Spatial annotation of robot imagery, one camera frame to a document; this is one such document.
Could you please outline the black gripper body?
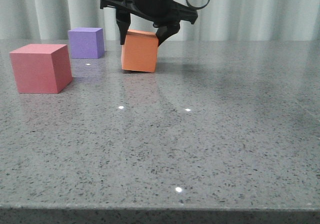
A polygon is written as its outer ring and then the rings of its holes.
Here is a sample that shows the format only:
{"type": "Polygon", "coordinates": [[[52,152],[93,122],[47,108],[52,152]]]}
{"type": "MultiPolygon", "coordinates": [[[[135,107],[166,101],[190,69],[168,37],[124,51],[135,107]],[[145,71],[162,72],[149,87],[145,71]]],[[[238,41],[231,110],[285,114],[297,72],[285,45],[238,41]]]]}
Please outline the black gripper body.
{"type": "Polygon", "coordinates": [[[116,22],[131,24],[131,15],[151,21],[156,27],[182,20],[194,24],[198,13],[195,9],[174,0],[100,0],[100,8],[116,9],[116,22]]]}

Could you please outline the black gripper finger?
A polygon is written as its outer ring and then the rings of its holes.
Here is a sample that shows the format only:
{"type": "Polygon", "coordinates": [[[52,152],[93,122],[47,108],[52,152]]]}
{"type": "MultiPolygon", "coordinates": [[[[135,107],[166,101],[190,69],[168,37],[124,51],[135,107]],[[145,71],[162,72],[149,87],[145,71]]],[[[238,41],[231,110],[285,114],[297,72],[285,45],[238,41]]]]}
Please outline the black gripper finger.
{"type": "Polygon", "coordinates": [[[129,12],[126,12],[121,9],[116,10],[116,23],[120,32],[120,44],[124,45],[126,40],[126,35],[131,24],[131,15],[129,12]]]}
{"type": "Polygon", "coordinates": [[[179,23],[170,23],[165,26],[161,26],[157,29],[155,33],[158,38],[158,46],[160,46],[169,37],[177,34],[180,30],[179,23]]]}

